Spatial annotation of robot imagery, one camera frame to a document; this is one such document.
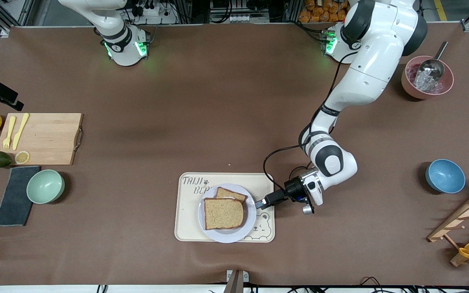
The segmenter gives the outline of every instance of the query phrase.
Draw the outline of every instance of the bear illustration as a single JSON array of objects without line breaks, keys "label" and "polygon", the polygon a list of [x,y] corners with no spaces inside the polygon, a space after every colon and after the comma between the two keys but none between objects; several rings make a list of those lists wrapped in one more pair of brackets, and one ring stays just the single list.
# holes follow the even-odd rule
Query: bear illustration
[{"label": "bear illustration", "polygon": [[245,236],[244,239],[268,240],[272,234],[272,230],[269,225],[269,219],[270,217],[268,213],[256,215],[256,221],[254,223],[253,230],[249,233],[249,235]]}]

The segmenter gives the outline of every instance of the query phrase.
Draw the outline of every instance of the lemon slice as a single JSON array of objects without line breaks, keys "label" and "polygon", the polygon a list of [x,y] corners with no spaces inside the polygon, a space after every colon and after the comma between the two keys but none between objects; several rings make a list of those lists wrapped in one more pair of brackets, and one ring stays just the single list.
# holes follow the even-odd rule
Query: lemon slice
[{"label": "lemon slice", "polygon": [[28,162],[28,160],[30,160],[29,152],[21,151],[15,155],[15,163],[18,165],[23,165],[24,163]]}]

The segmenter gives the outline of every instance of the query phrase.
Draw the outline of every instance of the table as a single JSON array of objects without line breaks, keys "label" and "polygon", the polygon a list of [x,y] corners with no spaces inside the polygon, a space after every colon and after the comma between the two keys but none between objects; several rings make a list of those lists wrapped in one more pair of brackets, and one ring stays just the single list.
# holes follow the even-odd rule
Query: table
[{"label": "table", "polygon": [[[296,144],[337,65],[319,44],[285,24],[160,27],[148,61],[119,67],[91,28],[13,28],[0,40],[0,81],[30,113],[84,113],[85,136],[73,166],[53,167],[67,179],[62,202],[0,227],[0,284],[203,284],[245,269],[266,285],[469,285],[469,265],[449,263],[451,245],[425,241],[469,197],[469,33],[429,24],[415,55],[443,40],[456,76],[447,96],[407,96],[402,58],[376,102],[338,119],[333,137],[357,174],[328,189],[315,215],[278,206],[271,243],[224,245],[175,239],[178,178],[261,172],[269,152]],[[461,193],[428,189],[424,169],[437,158],[463,168]],[[296,149],[268,170],[283,182],[306,162]],[[454,239],[469,241],[466,230]]]}]

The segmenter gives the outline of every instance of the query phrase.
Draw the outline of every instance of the dark gray cloth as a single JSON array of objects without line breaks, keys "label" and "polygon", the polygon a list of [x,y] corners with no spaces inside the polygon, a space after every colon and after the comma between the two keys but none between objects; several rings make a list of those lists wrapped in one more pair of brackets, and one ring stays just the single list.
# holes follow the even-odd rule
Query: dark gray cloth
[{"label": "dark gray cloth", "polygon": [[7,188],[0,204],[0,226],[24,226],[32,202],[26,196],[30,178],[39,172],[39,166],[16,167],[10,170]]}]

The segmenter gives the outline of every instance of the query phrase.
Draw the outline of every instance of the green led light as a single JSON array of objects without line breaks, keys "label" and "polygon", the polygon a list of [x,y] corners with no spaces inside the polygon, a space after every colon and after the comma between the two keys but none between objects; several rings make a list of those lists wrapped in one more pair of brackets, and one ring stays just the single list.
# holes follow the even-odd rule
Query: green led light
[{"label": "green led light", "polygon": [[106,47],[106,50],[108,51],[108,56],[111,58],[112,52],[110,52],[110,48],[108,48],[108,45],[106,43],[104,43],[104,46]]},{"label": "green led light", "polygon": [[138,53],[141,56],[146,55],[146,45],[144,45],[144,43],[135,42],[135,47],[137,47]]},{"label": "green led light", "polygon": [[329,44],[327,45],[326,52],[328,54],[332,54],[334,52],[334,48],[337,43],[338,43],[338,39],[336,37],[333,37],[332,41],[330,41]]}]

